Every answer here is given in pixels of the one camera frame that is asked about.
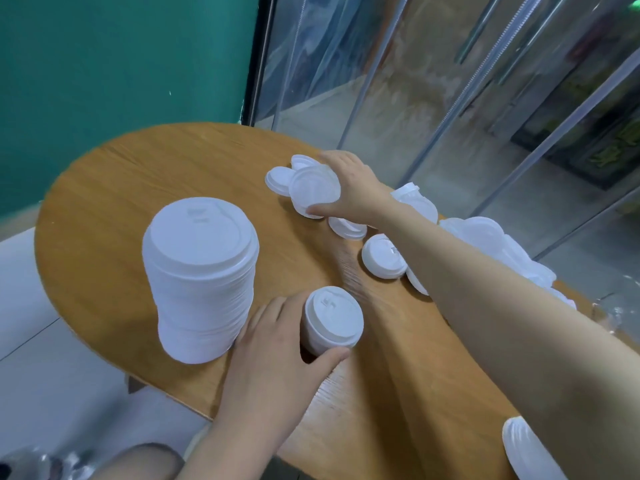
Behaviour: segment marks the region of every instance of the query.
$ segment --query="left hand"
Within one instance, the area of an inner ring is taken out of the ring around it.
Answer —
[[[225,380],[216,423],[251,430],[275,453],[298,425],[320,384],[349,356],[328,350],[311,364],[300,357],[300,320],[308,292],[274,298],[247,320]]]

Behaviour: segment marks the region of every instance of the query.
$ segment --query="right hand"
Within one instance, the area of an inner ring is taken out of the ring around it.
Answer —
[[[353,153],[331,150],[319,160],[331,167],[340,180],[340,199],[310,205],[307,213],[322,217],[342,217],[357,224],[376,226],[378,217],[395,203],[392,189],[381,183],[373,170]]]

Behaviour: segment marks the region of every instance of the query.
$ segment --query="wood grain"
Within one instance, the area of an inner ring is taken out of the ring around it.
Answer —
[[[185,365],[164,353],[141,240],[158,210],[192,196],[242,208],[260,256],[253,308],[302,289],[343,285],[365,332],[279,451],[324,479],[514,479],[502,447],[517,412],[471,359],[430,299],[406,279],[382,282],[336,238],[270,192],[266,172],[315,148],[240,125],[187,123],[126,134],[76,160],[53,184],[35,245],[44,288],[78,336],[107,361],[213,417],[224,356]]]

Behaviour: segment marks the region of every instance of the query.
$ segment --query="oval table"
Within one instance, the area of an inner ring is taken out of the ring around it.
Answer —
[[[318,150],[240,125],[185,123],[126,134],[55,181],[36,227],[38,270],[60,316],[116,367],[215,416],[228,356],[185,365],[165,354],[141,259],[143,233],[174,200],[238,205],[260,239],[253,309],[275,296],[344,286],[365,332],[320,387],[278,455],[317,480],[514,479],[501,439],[515,409],[406,278],[362,270],[361,242],[297,214],[264,176]]]

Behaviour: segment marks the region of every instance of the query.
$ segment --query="right arm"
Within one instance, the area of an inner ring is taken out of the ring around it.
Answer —
[[[342,192],[310,213],[380,229],[469,353],[569,478],[640,477],[640,356],[507,266],[395,201],[347,152],[322,158]]]

